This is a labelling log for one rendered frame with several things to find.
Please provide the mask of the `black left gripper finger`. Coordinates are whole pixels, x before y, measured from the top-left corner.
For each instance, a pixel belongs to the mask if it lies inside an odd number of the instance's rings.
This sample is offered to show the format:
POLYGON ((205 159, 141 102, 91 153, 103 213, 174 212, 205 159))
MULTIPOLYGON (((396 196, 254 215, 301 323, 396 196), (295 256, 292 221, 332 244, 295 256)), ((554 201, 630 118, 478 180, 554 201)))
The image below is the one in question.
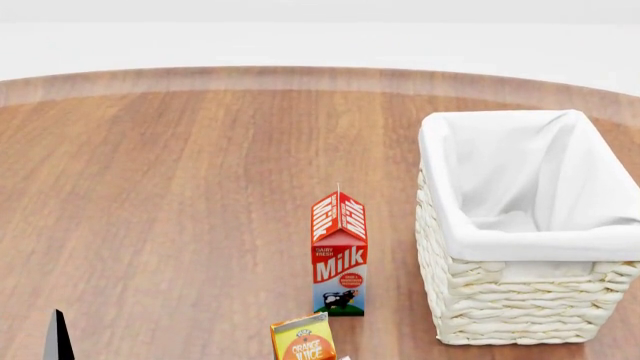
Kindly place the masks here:
POLYGON ((75 360, 62 311, 55 309, 48 325, 43 360, 75 360))

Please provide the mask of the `white woven basket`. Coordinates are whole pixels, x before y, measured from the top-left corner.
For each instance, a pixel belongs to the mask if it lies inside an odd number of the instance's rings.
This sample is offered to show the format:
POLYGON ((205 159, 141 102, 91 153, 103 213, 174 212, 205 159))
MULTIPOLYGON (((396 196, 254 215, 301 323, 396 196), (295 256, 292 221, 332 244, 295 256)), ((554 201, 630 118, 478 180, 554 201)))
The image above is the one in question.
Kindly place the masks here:
POLYGON ((640 261, 459 260, 445 246, 425 169, 417 176, 415 239, 439 341, 449 345, 582 343, 597 335, 640 261))

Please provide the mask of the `white cloth basket liner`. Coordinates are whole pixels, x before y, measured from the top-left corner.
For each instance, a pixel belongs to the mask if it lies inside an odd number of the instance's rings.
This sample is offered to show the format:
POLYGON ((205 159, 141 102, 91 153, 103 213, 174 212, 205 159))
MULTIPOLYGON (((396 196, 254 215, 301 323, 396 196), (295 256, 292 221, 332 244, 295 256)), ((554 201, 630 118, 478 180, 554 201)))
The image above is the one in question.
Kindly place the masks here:
POLYGON ((640 261, 640 187, 584 113, 432 113, 419 146, 451 257, 640 261))

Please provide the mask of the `orange juice carton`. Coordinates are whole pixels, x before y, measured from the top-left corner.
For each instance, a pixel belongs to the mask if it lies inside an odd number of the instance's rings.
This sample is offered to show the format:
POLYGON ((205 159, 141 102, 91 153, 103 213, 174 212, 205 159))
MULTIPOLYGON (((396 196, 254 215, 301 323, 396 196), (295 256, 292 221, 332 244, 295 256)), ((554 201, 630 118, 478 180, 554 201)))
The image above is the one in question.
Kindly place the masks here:
POLYGON ((337 360, 327 312, 274 323, 270 332, 274 360, 337 360))

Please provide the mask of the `red milk carton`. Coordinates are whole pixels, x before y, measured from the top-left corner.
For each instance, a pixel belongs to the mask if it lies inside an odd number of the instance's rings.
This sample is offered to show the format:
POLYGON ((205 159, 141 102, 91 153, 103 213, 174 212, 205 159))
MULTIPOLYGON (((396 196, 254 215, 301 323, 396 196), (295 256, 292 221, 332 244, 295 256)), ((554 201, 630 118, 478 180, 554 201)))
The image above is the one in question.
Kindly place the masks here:
POLYGON ((365 314, 368 261, 366 210, 336 189, 311 206, 313 311, 333 317, 365 314))

